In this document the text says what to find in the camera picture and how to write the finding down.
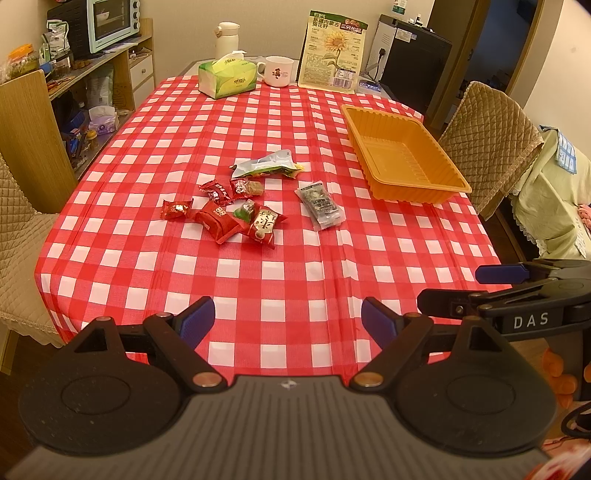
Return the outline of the right hand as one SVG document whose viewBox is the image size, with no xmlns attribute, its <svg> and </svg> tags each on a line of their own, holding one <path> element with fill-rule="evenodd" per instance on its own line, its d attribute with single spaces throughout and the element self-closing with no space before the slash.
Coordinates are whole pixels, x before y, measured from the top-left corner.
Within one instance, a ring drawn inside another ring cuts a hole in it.
<svg viewBox="0 0 591 480">
<path fill-rule="evenodd" d="M 551 349 L 547 349 L 542 356 L 542 368 L 548 377 L 548 382 L 556 395 L 558 404 L 569 409 L 574 402 L 574 394 L 579 387 L 579 381 L 564 369 L 564 360 Z"/>
</svg>

